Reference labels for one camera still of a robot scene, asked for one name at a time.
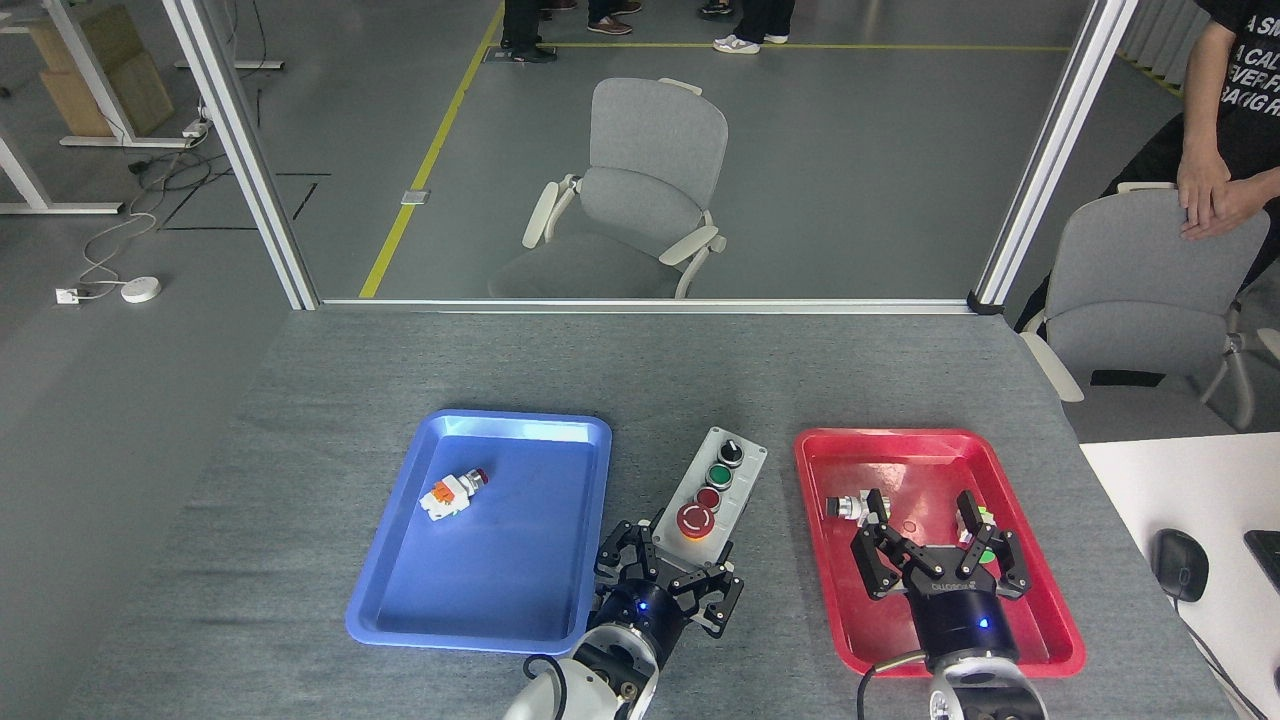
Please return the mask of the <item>person's left hand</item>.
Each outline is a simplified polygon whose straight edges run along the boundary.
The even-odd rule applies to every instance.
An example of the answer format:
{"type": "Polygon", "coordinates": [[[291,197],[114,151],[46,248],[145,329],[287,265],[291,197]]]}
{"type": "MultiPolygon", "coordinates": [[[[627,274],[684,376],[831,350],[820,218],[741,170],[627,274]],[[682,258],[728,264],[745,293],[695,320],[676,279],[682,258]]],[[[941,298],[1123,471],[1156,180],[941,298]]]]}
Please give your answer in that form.
{"type": "Polygon", "coordinates": [[[1262,211],[1268,200],[1251,179],[1229,181],[1201,192],[1188,209],[1180,234],[1185,240],[1204,240],[1234,231],[1262,211]]]}

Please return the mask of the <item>person's right hand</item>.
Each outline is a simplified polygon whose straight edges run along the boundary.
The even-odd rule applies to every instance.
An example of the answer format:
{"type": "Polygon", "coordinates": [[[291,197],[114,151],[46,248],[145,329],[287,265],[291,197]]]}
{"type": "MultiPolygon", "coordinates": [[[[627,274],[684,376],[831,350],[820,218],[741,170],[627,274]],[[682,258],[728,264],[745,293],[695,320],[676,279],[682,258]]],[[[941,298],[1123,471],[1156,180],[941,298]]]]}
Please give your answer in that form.
{"type": "Polygon", "coordinates": [[[1224,202],[1230,172],[1216,149],[1192,149],[1183,152],[1178,168],[1178,192],[1187,214],[1187,231],[1207,227],[1217,219],[1224,202]]]}

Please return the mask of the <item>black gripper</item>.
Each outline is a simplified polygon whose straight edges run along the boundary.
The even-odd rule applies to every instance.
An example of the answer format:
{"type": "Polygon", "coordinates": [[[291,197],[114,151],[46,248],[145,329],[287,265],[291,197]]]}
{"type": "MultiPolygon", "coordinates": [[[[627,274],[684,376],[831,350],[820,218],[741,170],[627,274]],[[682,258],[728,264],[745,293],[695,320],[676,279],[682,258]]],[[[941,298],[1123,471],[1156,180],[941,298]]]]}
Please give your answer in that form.
{"type": "Polygon", "coordinates": [[[881,491],[869,489],[861,498],[867,515],[851,541],[860,578],[872,600],[906,591],[925,666],[988,656],[1016,662],[1020,651],[998,596],[1018,600],[1030,589],[1020,539],[997,528],[965,489],[956,497],[959,557],[945,564],[948,574],[941,578],[940,561],[888,524],[881,491]],[[998,564],[998,578],[983,566],[987,551],[998,564]]]}
{"type": "Polygon", "coordinates": [[[659,587],[669,579],[669,566],[659,555],[652,520],[620,521],[596,551],[596,585],[613,587],[595,611],[595,626],[637,630],[657,661],[669,659],[689,623],[719,639],[744,588],[730,561],[732,548],[730,541],[714,562],[677,573],[668,592],[659,587]]]}

